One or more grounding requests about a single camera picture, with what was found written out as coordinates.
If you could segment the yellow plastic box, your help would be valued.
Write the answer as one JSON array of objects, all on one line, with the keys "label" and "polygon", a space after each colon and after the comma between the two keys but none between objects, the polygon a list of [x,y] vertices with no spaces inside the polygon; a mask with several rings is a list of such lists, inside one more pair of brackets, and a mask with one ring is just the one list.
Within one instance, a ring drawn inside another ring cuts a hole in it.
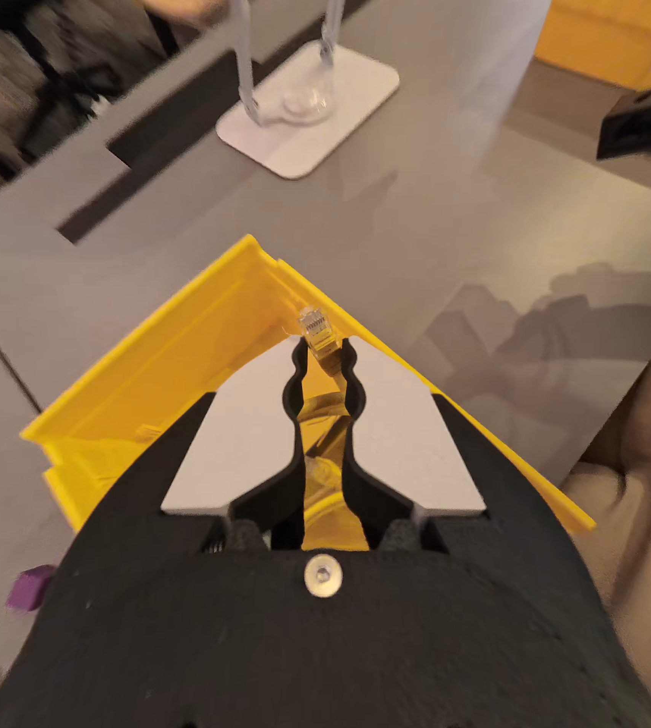
[{"label": "yellow plastic box", "polygon": [[535,57],[627,89],[651,88],[651,1],[553,1]]}]

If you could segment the tan blurred object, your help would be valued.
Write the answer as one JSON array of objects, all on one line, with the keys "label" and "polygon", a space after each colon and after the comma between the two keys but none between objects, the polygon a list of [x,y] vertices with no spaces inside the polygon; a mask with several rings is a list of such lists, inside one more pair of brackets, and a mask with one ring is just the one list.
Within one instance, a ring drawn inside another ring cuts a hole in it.
[{"label": "tan blurred object", "polygon": [[186,23],[202,20],[226,3],[227,1],[141,1],[152,13]]}]

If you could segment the black angular object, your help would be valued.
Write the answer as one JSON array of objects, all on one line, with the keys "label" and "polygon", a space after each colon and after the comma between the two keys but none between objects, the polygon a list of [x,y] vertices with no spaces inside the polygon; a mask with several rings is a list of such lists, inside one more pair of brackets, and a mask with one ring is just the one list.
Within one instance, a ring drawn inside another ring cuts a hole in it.
[{"label": "black angular object", "polygon": [[603,118],[596,160],[651,151],[651,89],[622,96]]}]

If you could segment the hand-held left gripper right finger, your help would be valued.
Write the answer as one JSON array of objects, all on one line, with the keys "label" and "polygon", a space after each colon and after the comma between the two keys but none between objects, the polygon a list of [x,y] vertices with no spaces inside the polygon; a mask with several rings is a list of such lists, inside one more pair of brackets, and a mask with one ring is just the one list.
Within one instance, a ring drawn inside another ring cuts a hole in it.
[{"label": "hand-held left gripper right finger", "polygon": [[344,339],[341,373],[351,421],[341,485],[376,549],[396,521],[417,535],[433,518],[475,518],[486,503],[420,377],[358,336]]}]

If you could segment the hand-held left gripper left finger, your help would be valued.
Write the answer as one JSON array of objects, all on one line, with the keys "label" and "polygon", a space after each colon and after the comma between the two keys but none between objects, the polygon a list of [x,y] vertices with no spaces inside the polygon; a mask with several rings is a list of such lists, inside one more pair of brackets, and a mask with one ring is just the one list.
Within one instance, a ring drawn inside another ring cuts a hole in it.
[{"label": "hand-held left gripper left finger", "polygon": [[232,374],[213,398],[161,511],[252,521],[273,548],[304,539],[306,463],[298,416],[308,346],[289,336]]}]

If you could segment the purple block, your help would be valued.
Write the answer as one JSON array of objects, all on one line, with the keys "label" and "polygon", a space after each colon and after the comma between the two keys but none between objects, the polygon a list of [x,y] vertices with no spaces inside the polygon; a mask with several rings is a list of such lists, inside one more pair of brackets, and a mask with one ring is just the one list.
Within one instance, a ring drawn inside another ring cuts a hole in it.
[{"label": "purple block", "polygon": [[15,612],[35,612],[44,601],[56,569],[56,566],[44,564],[20,573],[11,586],[5,606]]}]

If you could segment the dark blurred furniture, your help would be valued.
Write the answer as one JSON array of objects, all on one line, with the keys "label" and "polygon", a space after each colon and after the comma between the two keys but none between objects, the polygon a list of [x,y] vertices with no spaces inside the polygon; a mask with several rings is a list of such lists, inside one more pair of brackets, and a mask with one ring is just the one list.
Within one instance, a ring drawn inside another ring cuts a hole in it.
[{"label": "dark blurred furniture", "polygon": [[176,55],[181,8],[0,1],[0,188]]}]

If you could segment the person's beige pants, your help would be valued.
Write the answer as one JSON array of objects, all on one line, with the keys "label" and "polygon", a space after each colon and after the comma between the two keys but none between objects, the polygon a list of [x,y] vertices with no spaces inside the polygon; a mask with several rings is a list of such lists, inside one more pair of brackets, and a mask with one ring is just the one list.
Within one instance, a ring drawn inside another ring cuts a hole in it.
[{"label": "person's beige pants", "polygon": [[596,522],[573,540],[651,691],[651,361],[561,488]]}]

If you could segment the white stand with clear legs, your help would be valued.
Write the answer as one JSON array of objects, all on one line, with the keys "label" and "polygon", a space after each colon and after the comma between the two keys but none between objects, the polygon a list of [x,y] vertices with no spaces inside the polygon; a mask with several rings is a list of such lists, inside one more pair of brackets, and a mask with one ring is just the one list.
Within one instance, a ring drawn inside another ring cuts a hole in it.
[{"label": "white stand with clear legs", "polygon": [[321,37],[258,85],[250,3],[230,2],[239,101],[215,125],[221,141],[286,180],[310,174],[397,91],[391,66],[338,44],[344,1],[329,1]]}]

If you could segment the yellow plastic bin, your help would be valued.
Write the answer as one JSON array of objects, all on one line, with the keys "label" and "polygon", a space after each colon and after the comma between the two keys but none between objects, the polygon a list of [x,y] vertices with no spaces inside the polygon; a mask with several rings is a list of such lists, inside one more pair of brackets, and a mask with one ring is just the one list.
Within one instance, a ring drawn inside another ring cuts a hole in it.
[{"label": "yellow plastic bin", "polygon": [[78,533],[115,482],[204,394],[297,332],[313,305],[339,338],[357,335],[443,392],[375,334],[248,235],[226,251],[61,394],[20,436]]}]

